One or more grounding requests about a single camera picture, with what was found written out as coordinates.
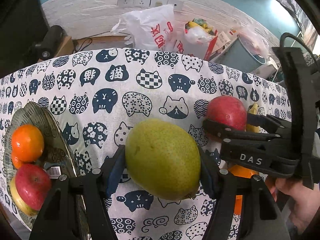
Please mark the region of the person's right hand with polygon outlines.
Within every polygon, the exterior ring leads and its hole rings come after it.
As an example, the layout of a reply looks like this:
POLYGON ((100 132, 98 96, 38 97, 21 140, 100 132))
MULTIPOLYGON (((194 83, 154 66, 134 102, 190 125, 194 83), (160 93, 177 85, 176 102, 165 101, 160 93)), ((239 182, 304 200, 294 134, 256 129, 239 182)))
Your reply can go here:
POLYGON ((277 200, 276 191, 282 192, 295 201, 289 219, 301 235, 311 223, 319 209, 319 184, 314 184, 313 190, 305 187, 303 182, 294 178, 274 178, 267 176, 265 180, 274 200, 277 200))

